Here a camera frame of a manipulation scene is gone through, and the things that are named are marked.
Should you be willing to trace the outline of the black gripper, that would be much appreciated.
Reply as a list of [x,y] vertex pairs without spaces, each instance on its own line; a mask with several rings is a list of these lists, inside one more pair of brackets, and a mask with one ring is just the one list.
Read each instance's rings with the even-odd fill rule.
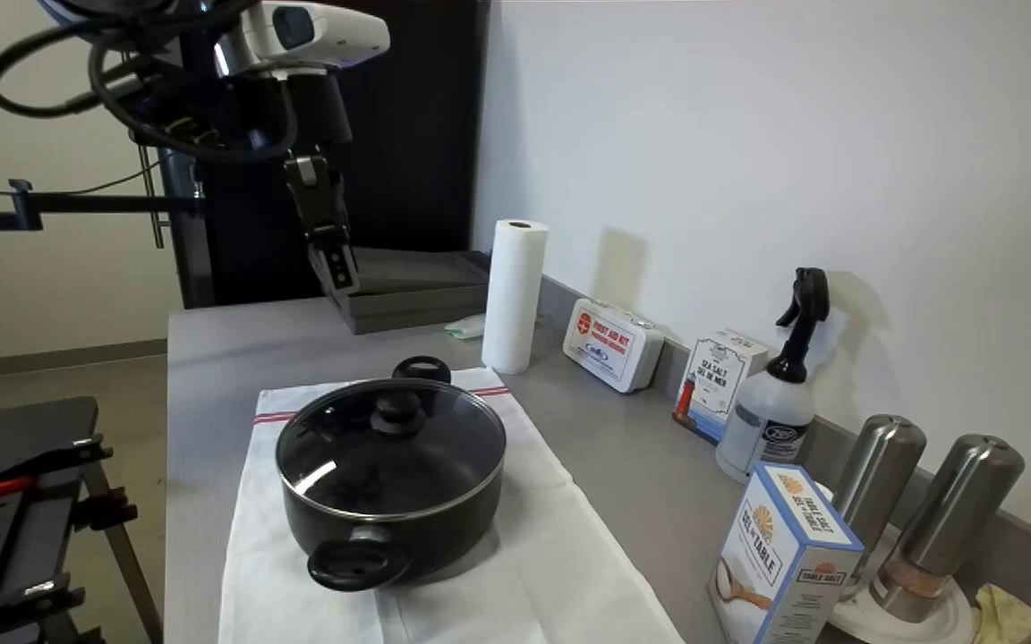
[[283,180],[327,289],[358,292],[358,262],[348,242],[348,203],[340,172],[330,163],[327,155],[292,155],[283,161]]

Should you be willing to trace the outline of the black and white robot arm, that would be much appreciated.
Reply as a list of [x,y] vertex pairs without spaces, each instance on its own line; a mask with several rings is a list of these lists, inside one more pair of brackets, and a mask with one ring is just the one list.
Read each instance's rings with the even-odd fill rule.
[[[345,177],[333,143],[352,140],[348,106],[333,73],[358,68],[390,49],[384,19],[322,0],[221,0],[181,13],[179,0],[40,0],[58,23],[55,35],[91,42],[91,98],[117,123],[157,148],[212,163],[283,168],[302,217],[307,258],[330,292],[358,289],[358,265],[348,236]],[[266,84],[279,99],[279,140],[271,148],[215,148],[179,140],[120,106],[105,58],[134,49],[134,66],[157,60],[171,38],[196,35],[212,49],[219,84]]]

